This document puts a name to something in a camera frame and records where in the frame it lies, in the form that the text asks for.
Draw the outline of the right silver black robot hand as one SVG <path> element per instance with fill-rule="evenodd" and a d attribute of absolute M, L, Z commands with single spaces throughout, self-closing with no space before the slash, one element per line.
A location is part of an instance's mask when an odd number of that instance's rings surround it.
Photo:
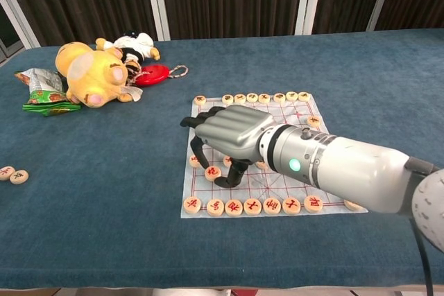
<path fill-rule="evenodd" d="M 224 189 L 238 186 L 248 167 L 263 160 L 259 151 L 260 139 L 277 124 L 271 114 L 243 105 L 212 107 L 180 122 L 182 127 L 194 130 L 190 147 L 203 168 L 210 167 L 203 152 L 204 145 L 230 157 L 228 175 L 214 180 Z"/>

